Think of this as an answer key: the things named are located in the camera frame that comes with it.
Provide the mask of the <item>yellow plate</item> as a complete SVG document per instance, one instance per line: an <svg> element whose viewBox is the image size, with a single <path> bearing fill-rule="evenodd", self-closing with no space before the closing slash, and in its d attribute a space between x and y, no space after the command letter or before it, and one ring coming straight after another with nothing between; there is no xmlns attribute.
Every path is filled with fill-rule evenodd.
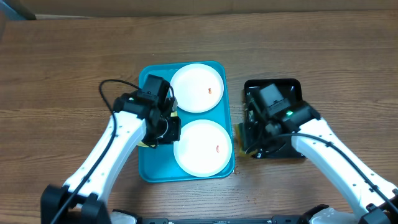
<svg viewBox="0 0 398 224"><path fill-rule="evenodd" d="M174 112L172 112L172 113L170 114L170 116L171 116L171 117L176 117L176 116L178 116L178 113L177 113L176 111L174 111ZM139 142L137 145L140 146L140 147L154 147L154 145L149 145L149 146L147 146L147 145L145 145L142 141Z"/></svg>

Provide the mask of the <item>yellow green sponge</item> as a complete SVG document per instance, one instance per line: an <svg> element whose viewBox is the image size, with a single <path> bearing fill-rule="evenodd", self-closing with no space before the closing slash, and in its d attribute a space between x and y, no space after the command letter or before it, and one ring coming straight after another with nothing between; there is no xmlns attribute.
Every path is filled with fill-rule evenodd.
<svg viewBox="0 0 398 224"><path fill-rule="evenodd" d="M234 125L240 156L253 156L258 151L258 128L255 123L239 123Z"/></svg>

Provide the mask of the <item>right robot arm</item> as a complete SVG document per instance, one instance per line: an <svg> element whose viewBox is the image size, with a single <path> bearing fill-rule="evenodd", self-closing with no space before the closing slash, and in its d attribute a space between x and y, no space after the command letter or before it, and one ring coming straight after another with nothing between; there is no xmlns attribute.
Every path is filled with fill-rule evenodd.
<svg viewBox="0 0 398 224"><path fill-rule="evenodd" d="M269 157L288 149L312 163L352 209L317 205L300 223L397 223L397 186L371 170L306 101L291 102L275 84L246 92L247 121L240 127L241 150Z"/></svg>

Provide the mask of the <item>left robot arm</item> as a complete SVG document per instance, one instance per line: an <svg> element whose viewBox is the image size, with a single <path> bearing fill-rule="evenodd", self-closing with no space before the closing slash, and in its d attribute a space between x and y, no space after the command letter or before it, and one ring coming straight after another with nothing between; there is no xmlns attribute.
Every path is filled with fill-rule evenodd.
<svg viewBox="0 0 398 224"><path fill-rule="evenodd" d="M139 143L155 149L180 139L181 120L172 115L177 99L167 80L149 75L142 87L106 106L111 112L109 123L90 155L62 187L48 185L44 190L42 223L141 223L132 213L108 212L107 201Z"/></svg>

